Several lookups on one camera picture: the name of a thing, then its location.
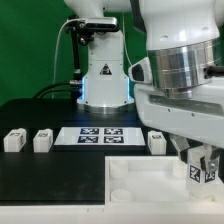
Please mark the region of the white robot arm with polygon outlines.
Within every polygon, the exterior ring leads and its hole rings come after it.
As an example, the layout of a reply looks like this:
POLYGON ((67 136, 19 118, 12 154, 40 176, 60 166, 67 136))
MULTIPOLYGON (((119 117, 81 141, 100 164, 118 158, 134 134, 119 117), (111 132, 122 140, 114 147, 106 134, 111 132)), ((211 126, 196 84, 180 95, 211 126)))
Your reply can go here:
POLYGON ((89 20, 131 11, 146 34, 148 69, 133 77, 139 118, 146 126, 203 144, 202 170, 219 168, 224 149, 224 66, 219 27, 224 0, 64 0, 89 20))

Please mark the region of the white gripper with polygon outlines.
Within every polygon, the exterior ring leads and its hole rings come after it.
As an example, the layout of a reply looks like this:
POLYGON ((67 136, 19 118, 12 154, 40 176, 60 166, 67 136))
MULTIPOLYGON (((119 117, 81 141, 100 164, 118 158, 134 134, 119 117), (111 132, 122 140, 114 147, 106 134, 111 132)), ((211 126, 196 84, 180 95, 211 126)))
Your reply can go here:
POLYGON ((140 83, 134 86, 134 96, 138 116, 145 126, 172 133, 170 141, 181 162, 187 162, 189 138, 206 143, 202 146, 201 169, 207 173, 219 169, 224 148, 223 81, 193 88, 192 98, 186 100, 168 99, 153 86, 140 83))

